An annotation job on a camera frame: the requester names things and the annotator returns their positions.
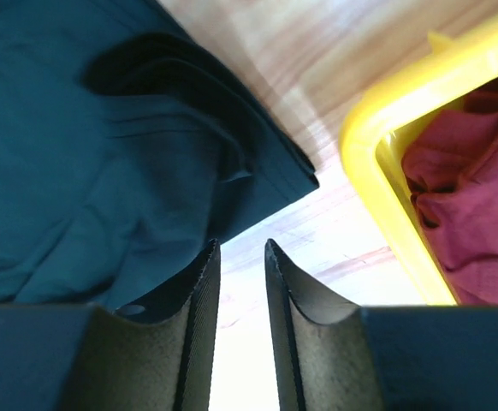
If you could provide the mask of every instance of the dark teal fabric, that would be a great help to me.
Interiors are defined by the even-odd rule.
[[[152,0],[0,0],[0,301],[118,308],[313,171]]]

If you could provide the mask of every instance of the red fabric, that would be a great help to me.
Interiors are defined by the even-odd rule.
[[[461,302],[498,304],[498,79],[444,110],[402,167],[420,223]]]

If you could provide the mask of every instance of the folded cloth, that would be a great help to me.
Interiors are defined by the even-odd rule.
[[[424,233],[463,303],[498,304],[498,79],[440,112],[402,167]]]
[[[0,0],[0,301],[116,309],[313,173],[153,0]]]

